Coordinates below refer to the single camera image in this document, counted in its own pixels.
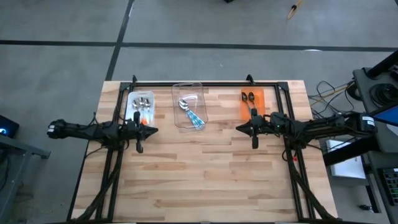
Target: black metal frame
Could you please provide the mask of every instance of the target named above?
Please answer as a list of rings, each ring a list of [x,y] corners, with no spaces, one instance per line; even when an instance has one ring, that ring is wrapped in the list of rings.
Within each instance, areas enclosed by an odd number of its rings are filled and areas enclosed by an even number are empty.
[[[137,82],[136,78],[133,77],[133,82],[121,82],[116,107],[117,108],[121,107],[121,105],[123,103],[124,92],[125,91],[131,92],[134,90],[135,87],[151,87],[151,86],[159,87],[159,86],[172,86],[174,84],[176,84],[176,83],[175,82]],[[267,86],[267,87],[273,87],[275,90],[278,110],[281,113],[284,112],[284,107],[283,107],[282,97],[281,97],[281,91],[283,91],[285,94],[285,99],[286,99],[286,103],[287,103],[287,111],[289,113],[289,116],[292,119],[294,119],[293,105],[292,105],[292,101],[290,98],[290,91],[289,91],[289,86],[288,86],[287,82],[254,82],[254,80],[252,79],[252,76],[248,75],[245,82],[202,82],[202,85],[203,86],[263,86],[263,87]],[[117,116],[117,115],[118,115],[117,113],[114,113],[113,121],[119,121],[119,116]],[[307,195],[305,195],[305,200],[306,200],[306,204],[307,204],[309,218],[304,217],[303,210],[302,210],[302,204],[301,204],[301,200],[300,200],[298,183],[297,183],[296,179],[294,178],[294,174],[292,173],[292,172],[296,172],[296,168],[295,168],[294,162],[293,162],[292,151],[288,147],[285,147],[285,149],[287,151],[289,174],[290,174],[290,180],[292,183],[292,193],[293,193],[293,198],[294,198],[294,202],[295,202],[295,208],[296,208],[298,222],[302,222],[302,223],[308,223],[308,222],[309,223],[351,223],[351,222],[344,222],[341,220],[319,220],[319,219],[316,219],[314,206],[310,202]],[[103,218],[103,216],[102,216],[102,214],[103,214],[103,199],[102,199],[101,203],[97,206],[97,212],[96,212],[94,220],[82,220],[82,221],[71,220],[72,211],[73,211],[73,208],[75,205],[77,190],[78,190],[78,186],[80,184],[81,173],[82,173],[83,167],[84,167],[84,161],[83,161],[81,169],[80,169],[79,179],[78,179],[78,182],[77,182],[76,188],[75,188],[75,194],[74,194],[72,203],[70,205],[70,210],[69,210],[69,214],[67,217],[67,223],[111,223],[113,221],[114,207],[115,207],[116,196],[117,196],[117,191],[118,191],[119,173],[121,170],[121,163],[122,163],[122,159],[123,159],[123,150],[118,151],[116,163],[115,163],[114,169],[112,171],[112,174],[114,174],[114,175],[111,174],[111,176],[109,176],[112,156],[113,156],[113,150],[109,149],[107,156],[106,156],[106,160],[105,160],[103,181],[102,181],[101,190],[100,190],[101,192],[103,192],[105,189],[108,189],[109,188],[109,180],[112,179],[111,184],[113,186],[112,186],[112,191],[111,191],[111,195],[110,195],[108,214],[107,214],[106,218]],[[303,154],[302,154],[301,150],[297,151],[297,162],[298,162],[298,166],[300,167],[300,176],[302,179],[301,182],[303,182],[309,189],[307,172],[305,170],[305,163],[304,163]]]

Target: concrete floor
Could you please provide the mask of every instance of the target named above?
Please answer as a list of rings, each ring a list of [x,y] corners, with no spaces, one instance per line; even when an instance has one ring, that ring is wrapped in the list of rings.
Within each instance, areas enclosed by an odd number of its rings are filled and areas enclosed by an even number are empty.
[[[128,0],[0,1],[0,40],[115,42]],[[398,47],[393,0],[136,0],[125,42]],[[52,120],[87,123],[96,110],[113,47],[0,45],[0,114],[21,124],[17,138],[52,151],[32,160],[13,218],[29,223],[66,219],[86,141],[52,140]],[[348,82],[390,52],[146,49],[123,47],[113,80],[305,80],[309,94],[322,80]],[[349,109],[346,99],[334,105]],[[363,110],[355,102],[357,110]],[[339,217],[387,223],[386,214],[359,210],[364,186],[331,179]]]

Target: wooden table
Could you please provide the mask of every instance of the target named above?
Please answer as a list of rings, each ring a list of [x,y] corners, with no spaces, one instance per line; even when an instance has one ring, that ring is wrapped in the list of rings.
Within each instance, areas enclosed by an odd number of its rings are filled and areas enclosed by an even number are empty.
[[[304,82],[288,83],[296,119],[312,119]],[[99,122],[112,120],[119,84],[104,83],[97,111]],[[277,111],[274,89],[256,88],[264,89],[267,114]],[[171,87],[134,91],[155,93],[155,126],[159,132],[143,143],[143,154],[136,152],[135,144],[125,151],[114,222],[297,220],[288,166],[281,158],[283,140],[262,135],[259,149],[253,150],[251,139],[235,130],[246,122],[239,115],[240,88],[204,88],[209,121],[204,131],[193,133],[181,133],[174,125]],[[99,147],[91,142],[87,153]],[[321,152],[308,147],[303,156],[312,192],[337,217]],[[81,215],[98,193],[105,158],[106,150],[102,150],[86,159],[72,218]],[[108,209],[107,200],[104,209]]]

